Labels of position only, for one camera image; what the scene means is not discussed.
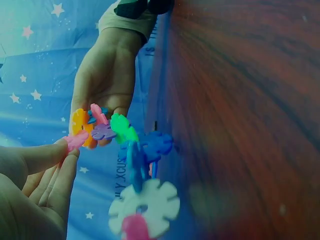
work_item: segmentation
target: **orange snowflake piece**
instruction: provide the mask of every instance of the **orange snowflake piece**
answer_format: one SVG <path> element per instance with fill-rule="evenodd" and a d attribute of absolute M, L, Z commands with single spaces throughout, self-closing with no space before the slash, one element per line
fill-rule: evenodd
<path fill-rule="evenodd" d="M 72 135 L 75 136 L 82 130 L 85 130 L 89 137 L 85 140 L 83 147 L 89 147 L 94 139 L 91 136 L 91 131 L 94 129 L 92 124 L 88 124 L 89 114 L 82 108 L 77 109 L 72 115 Z"/>

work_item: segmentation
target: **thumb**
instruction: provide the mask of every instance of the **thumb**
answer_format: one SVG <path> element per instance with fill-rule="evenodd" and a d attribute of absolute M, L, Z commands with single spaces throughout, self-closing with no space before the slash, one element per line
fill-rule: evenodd
<path fill-rule="evenodd" d="M 31 175 L 60 163 L 68 154 L 68 143 L 60 139 L 55 144 L 17 147 L 15 150 L 24 160 L 28 175 Z"/>
<path fill-rule="evenodd" d="M 90 83 L 91 75 L 85 67 L 80 66 L 75 75 L 72 101 L 71 101 L 71 115 L 77 109 L 88 110 L 90 99 Z"/>

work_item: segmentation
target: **pink snowflake piece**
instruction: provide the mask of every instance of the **pink snowflake piece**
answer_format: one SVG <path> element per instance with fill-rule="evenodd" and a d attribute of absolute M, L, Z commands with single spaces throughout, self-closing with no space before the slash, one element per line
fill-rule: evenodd
<path fill-rule="evenodd" d="M 89 133 L 83 130 L 75 136 L 64 136 L 63 139 L 65 139 L 68 143 L 68 152 L 71 152 L 73 149 L 79 149 L 85 143 L 88 137 Z"/>
<path fill-rule="evenodd" d="M 123 240 L 155 240 L 149 237 L 148 225 L 141 214 L 127 216 L 122 222 Z"/>
<path fill-rule="evenodd" d="M 90 105 L 90 109 L 91 109 L 91 112 L 92 112 L 92 116 L 96 119 L 96 124 L 99 125 L 99 124 L 108 124 L 108 120 L 106 118 L 106 116 L 102 113 L 101 111 L 101 108 L 95 104 L 95 103 L 92 103 Z"/>

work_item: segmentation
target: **blue fabric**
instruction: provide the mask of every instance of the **blue fabric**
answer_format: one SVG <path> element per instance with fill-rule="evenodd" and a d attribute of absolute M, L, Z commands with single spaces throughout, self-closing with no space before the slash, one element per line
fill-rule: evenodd
<path fill-rule="evenodd" d="M 59 17 L 54 4 L 62 3 Z M 96 23 L 112 0 L 11 0 L 0 8 L 0 145 L 50 144 L 68 134 L 77 69 L 98 37 Z M 28 27 L 32 34 L 28 39 Z M 128 119 L 143 132 L 153 56 L 150 39 L 136 59 L 136 85 Z M 111 202 L 129 184 L 113 141 L 81 148 L 71 196 L 70 240 L 115 240 L 108 227 Z"/>

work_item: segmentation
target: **blue snowflake piece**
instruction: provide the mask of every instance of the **blue snowflake piece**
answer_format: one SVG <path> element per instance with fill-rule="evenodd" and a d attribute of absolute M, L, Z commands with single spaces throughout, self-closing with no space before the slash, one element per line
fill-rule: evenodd
<path fill-rule="evenodd" d="M 136 193 L 141 193 L 144 181 L 149 177 L 149 167 L 145 163 L 144 148 L 139 142 L 128 141 L 127 166 L 130 173 L 130 181 Z"/>
<path fill-rule="evenodd" d="M 108 109 L 105 108 L 105 107 L 101 107 L 101 112 L 104 115 L 106 115 L 108 113 Z M 88 124 L 94 124 L 97 121 L 97 119 L 94 116 L 92 116 L 92 111 L 91 110 L 88 110 L 88 114 L 89 114 Z"/>
<path fill-rule="evenodd" d="M 120 145 L 120 151 L 118 152 L 118 158 L 122 161 L 127 159 L 127 151 L 129 141 Z M 152 163 L 152 178 L 157 175 L 158 161 L 161 159 L 161 155 L 167 155 L 173 147 L 173 138 L 168 134 L 163 134 L 159 131 L 153 131 L 148 135 L 139 136 L 139 143 L 143 147 L 145 154 L 145 165 L 149 166 Z"/>
<path fill-rule="evenodd" d="M 159 131 L 139 136 L 139 141 L 147 155 L 167 155 L 173 147 L 173 138 L 169 134 Z"/>

